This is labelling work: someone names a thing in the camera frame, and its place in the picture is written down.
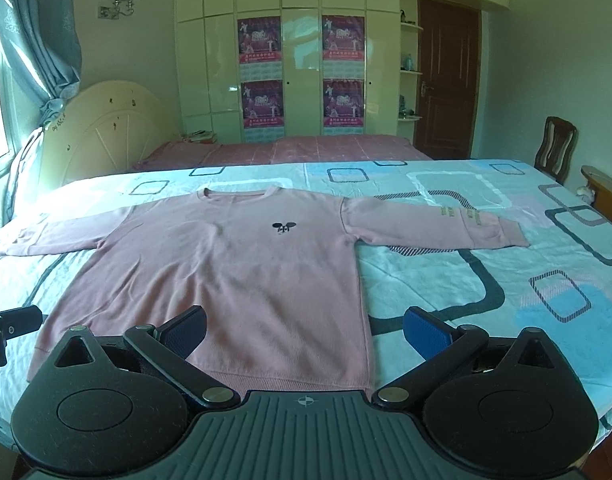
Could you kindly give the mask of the patterned light blue bedsheet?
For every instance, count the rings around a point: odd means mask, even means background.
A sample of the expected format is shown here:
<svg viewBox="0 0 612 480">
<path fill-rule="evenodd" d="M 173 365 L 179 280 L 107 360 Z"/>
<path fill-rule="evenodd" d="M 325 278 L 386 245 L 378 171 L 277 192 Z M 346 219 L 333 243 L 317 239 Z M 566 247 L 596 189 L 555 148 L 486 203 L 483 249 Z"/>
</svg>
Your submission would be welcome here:
<svg viewBox="0 0 612 480">
<path fill-rule="evenodd" d="M 537 326 L 582 381 L 598 413 L 600 436 L 612 431 L 612 223 L 524 162 L 305 162 L 116 174 L 26 200 L 16 215 L 60 221 L 200 188 L 241 192 L 268 186 L 473 208 L 518 222 L 529 248 L 430 252 L 358 246 L 376 380 L 385 384 L 421 363 L 402 333 L 410 307 L 494 336 Z"/>
</svg>

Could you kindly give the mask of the lower right purple poster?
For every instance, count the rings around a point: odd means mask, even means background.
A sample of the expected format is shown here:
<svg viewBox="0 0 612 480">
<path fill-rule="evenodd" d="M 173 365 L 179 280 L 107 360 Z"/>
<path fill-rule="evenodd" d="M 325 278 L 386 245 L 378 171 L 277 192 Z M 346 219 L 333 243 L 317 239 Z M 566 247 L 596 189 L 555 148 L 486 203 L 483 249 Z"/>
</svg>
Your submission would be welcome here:
<svg viewBox="0 0 612 480">
<path fill-rule="evenodd" d="M 364 82 L 361 79 L 325 79 L 322 111 L 326 128 L 362 128 Z"/>
</svg>

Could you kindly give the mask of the upper left purple poster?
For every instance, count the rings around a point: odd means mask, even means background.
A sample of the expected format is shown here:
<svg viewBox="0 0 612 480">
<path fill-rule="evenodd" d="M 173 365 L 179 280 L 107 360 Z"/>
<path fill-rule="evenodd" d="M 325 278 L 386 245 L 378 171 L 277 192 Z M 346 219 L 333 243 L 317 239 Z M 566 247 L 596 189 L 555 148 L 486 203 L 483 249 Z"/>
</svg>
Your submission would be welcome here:
<svg viewBox="0 0 612 480">
<path fill-rule="evenodd" d="M 238 50 L 241 64 L 281 61 L 280 16 L 240 18 L 238 21 Z"/>
</svg>

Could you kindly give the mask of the upper right purple poster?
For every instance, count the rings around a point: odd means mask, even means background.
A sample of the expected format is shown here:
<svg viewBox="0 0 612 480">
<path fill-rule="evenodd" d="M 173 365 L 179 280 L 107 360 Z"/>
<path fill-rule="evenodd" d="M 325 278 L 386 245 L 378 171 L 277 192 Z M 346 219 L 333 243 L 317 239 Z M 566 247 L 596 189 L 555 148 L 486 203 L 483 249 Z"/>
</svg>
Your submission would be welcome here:
<svg viewBox="0 0 612 480">
<path fill-rule="evenodd" d="M 323 15 L 322 58 L 325 61 L 363 61 L 364 17 Z"/>
</svg>

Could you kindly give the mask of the blue grey curtain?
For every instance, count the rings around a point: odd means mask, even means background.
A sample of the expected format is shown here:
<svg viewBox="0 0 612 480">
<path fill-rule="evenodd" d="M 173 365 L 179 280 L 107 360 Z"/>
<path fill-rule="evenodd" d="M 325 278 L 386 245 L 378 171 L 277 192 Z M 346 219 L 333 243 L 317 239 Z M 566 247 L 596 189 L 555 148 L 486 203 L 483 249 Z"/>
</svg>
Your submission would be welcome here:
<svg viewBox="0 0 612 480">
<path fill-rule="evenodd" d="M 44 126 L 79 92 L 82 49 L 74 0 L 0 0 L 0 44 Z"/>
</svg>

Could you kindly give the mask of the lower left purple poster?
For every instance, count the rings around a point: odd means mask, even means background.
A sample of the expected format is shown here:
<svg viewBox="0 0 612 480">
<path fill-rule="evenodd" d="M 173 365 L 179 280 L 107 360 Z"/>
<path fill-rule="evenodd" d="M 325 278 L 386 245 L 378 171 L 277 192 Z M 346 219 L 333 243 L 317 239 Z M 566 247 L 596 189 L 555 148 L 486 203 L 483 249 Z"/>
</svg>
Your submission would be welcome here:
<svg viewBox="0 0 612 480">
<path fill-rule="evenodd" d="M 284 125 L 282 81 L 244 82 L 242 113 L 245 129 L 282 127 Z"/>
</svg>

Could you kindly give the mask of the pink plaid bed cover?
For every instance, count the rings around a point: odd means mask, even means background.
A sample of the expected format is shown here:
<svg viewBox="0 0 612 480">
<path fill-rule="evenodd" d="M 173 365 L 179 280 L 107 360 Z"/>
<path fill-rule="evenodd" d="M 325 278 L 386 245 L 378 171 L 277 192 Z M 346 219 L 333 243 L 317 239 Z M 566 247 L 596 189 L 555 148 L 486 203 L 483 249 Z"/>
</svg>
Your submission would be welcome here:
<svg viewBox="0 0 612 480">
<path fill-rule="evenodd" d="M 217 166 L 259 166 L 292 162 L 428 160 L 400 136 L 286 136 L 270 143 L 203 144 L 168 142 L 132 165 L 135 172 Z"/>
</svg>

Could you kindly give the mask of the dark brown wooden door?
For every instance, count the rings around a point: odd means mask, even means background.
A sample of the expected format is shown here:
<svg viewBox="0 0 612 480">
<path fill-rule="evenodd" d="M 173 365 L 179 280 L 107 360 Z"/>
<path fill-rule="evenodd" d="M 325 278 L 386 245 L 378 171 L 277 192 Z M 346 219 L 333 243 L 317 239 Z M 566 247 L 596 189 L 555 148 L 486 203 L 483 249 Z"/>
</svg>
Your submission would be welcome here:
<svg viewBox="0 0 612 480">
<path fill-rule="evenodd" d="M 420 84 L 414 146 L 432 159 L 471 155 L 480 79 L 481 12 L 419 0 Z"/>
</svg>

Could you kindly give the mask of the pink sweatshirt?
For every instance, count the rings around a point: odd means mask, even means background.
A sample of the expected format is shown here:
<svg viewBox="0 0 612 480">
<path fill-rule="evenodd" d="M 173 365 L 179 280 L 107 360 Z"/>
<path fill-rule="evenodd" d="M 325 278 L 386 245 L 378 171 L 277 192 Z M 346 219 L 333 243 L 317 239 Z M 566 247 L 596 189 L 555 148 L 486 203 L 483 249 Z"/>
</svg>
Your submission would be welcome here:
<svg viewBox="0 0 612 480">
<path fill-rule="evenodd" d="M 113 336 L 200 306 L 193 366 L 237 392 L 370 390 L 372 340 L 355 246 L 523 247 L 476 209 L 265 188 L 208 188 L 94 216 L 10 229 L 15 257 L 89 252 L 39 333 L 38 370 L 65 332 Z"/>
</svg>

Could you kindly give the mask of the purple poster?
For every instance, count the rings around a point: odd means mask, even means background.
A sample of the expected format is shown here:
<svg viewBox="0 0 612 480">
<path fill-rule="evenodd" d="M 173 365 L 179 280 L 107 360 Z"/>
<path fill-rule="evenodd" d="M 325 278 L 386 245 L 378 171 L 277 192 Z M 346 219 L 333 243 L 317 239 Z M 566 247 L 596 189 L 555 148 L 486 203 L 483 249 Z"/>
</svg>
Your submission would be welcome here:
<svg viewBox="0 0 612 480">
<path fill-rule="evenodd" d="M 325 79 L 322 111 L 326 128 L 362 128 L 364 82 L 361 79 Z"/>
<path fill-rule="evenodd" d="M 282 81 L 244 82 L 242 113 L 245 129 L 282 127 L 284 125 Z"/>
<path fill-rule="evenodd" d="M 323 15 L 322 58 L 325 61 L 363 61 L 364 17 Z"/>
<path fill-rule="evenodd" d="M 238 50 L 241 64 L 281 61 L 280 16 L 240 18 L 238 21 Z"/>
</svg>

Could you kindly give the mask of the wooden furniture edge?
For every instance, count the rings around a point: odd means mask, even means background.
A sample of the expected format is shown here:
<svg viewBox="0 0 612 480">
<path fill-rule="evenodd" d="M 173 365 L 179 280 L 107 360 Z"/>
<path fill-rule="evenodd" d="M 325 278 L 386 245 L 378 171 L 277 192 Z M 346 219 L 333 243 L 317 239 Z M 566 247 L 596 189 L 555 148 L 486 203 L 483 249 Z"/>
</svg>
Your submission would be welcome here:
<svg viewBox="0 0 612 480">
<path fill-rule="evenodd" d="M 586 178 L 588 188 L 594 192 L 592 206 L 612 223 L 612 178 L 593 166 L 584 165 L 580 172 Z"/>
</svg>

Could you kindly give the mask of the corner shelf unit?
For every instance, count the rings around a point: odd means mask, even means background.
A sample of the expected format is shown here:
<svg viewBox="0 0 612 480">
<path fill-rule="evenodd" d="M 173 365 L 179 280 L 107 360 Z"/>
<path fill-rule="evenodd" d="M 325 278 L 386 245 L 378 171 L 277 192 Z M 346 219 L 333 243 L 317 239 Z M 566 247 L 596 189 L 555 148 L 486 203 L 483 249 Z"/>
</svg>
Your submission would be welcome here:
<svg viewBox="0 0 612 480">
<path fill-rule="evenodd" d="M 419 0 L 399 0 L 399 13 L 400 69 L 397 134 L 413 144 L 417 125 L 421 120 L 418 105 L 419 86 L 422 78 L 419 47 L 423 28 L 419 18 Z"/>
</svg>

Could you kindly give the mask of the stack of papers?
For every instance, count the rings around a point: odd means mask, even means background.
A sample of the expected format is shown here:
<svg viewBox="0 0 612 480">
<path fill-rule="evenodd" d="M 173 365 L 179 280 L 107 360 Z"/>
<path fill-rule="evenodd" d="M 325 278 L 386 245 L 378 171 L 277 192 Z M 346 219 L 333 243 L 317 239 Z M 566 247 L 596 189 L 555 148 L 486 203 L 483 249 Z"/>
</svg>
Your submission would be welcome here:
<svg viewBox="0 0 612 480">
<path fill-rule="evenodd" d="M 185 133 L 184 140 L 199 144 L 215 144 L 217 142 L 217 136 L 213 131 L 198 130 L 192 133 Z"/>
</svg>

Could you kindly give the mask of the cream wooden headboard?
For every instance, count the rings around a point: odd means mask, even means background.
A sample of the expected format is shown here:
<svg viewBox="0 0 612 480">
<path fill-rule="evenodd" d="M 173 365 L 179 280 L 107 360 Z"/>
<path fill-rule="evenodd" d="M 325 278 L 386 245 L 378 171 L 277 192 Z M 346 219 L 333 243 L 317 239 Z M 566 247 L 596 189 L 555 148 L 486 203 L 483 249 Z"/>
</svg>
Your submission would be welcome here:
<svg viewBox="0 0 612 480">
<path fill-rule="evenodd" d="M 99 82 L 44 129 L 37 192 L 126 174 L 161 145 L 180 139 L 172 115 L 148 89 L 131 81 Z"/>
</svg>

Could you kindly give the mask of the dark wooden chair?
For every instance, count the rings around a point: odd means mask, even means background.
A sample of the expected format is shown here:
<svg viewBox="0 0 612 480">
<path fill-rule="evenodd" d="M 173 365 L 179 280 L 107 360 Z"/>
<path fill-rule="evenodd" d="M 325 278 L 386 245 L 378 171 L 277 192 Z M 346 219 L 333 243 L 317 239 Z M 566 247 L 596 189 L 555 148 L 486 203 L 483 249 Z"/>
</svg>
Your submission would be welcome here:
<svg viewBox="0 0 612 480">
<path fill-rule="evenodd" d="M 534 167 L 564 184 L 578 137 L 577 128 L 565 119 L 548 116 L 544 134 L 534 160 Z"/>
</svg>

